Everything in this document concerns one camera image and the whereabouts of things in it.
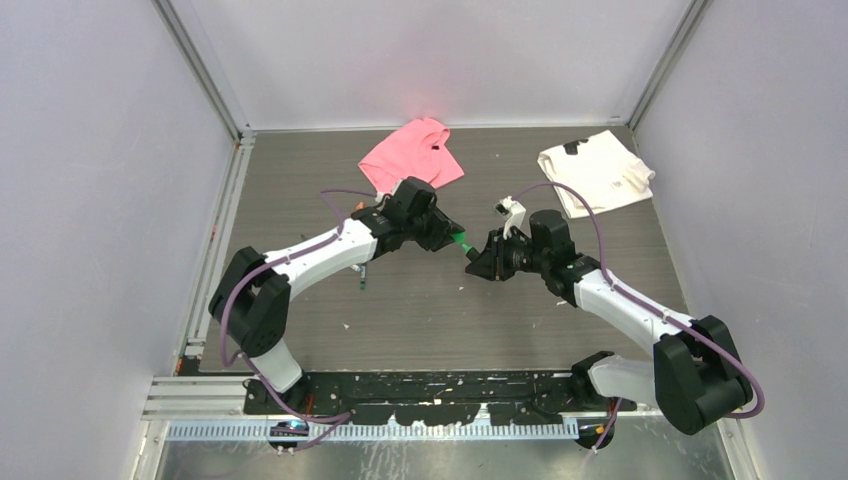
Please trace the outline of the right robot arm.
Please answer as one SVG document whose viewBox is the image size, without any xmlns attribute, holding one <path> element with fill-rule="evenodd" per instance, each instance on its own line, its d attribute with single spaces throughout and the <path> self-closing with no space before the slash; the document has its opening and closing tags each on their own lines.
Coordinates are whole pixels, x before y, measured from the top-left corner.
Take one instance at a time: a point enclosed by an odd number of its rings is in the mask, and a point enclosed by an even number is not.
<svg viewBox="0 0 848 480">
<path fill-rule="evenodd" d="M 634 292 L 577 251 L 567 221 L 555 210 L 533 213 L 530 231 L 513 221 L 489 232 L 483 249 L 467 248 L 466 273 L 506 281 L 518 272 L 537 274 L 567 304 L 615 327 L 650 356 L 634 361 L 599 352 L 573 365 L 573 400 L 596 409 L 619 397 L 659 409 L 680 432 L 694 435 L 740 412 L 755 388 L 723 321 L 682 318 Z"/>
</svg>

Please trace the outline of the black green highlighter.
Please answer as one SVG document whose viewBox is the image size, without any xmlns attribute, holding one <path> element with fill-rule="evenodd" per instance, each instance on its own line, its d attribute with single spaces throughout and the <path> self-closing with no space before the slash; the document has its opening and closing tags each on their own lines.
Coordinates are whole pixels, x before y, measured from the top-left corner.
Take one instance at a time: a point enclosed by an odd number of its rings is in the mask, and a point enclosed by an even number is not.
<svg viewBox="0 0 848 480">
<path fill-rule="evenodd" d="M 461 243 L 460 246 L 462 247 L 465 256 L 469 260 L 474 260 L 479 255 L 478 251 L 471 245 Z"/>
</svg>

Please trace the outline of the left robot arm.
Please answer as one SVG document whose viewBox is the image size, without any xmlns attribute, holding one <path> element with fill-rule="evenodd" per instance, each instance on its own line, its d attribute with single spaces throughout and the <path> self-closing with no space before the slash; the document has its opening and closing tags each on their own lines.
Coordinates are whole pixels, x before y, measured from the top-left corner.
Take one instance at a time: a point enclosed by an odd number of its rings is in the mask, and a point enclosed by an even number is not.
<svg viewBox="0 0 848 480">
<path fill-rule="evenodd" d="M 438 207 L 435 189 L 408 177 L 379 195 L 375 205 L 340 214 L 336 226 L 293 247 L 266 253 L 253 247 L 238 250 L 211 296 L 208 312 L 270 385 L 272 404 L 294 413 L 306 403 L 307 387 L 284 340 L 291 301 L 314 284 L 407 242 L 436 252 L 464 233 Z"/>
</svg>

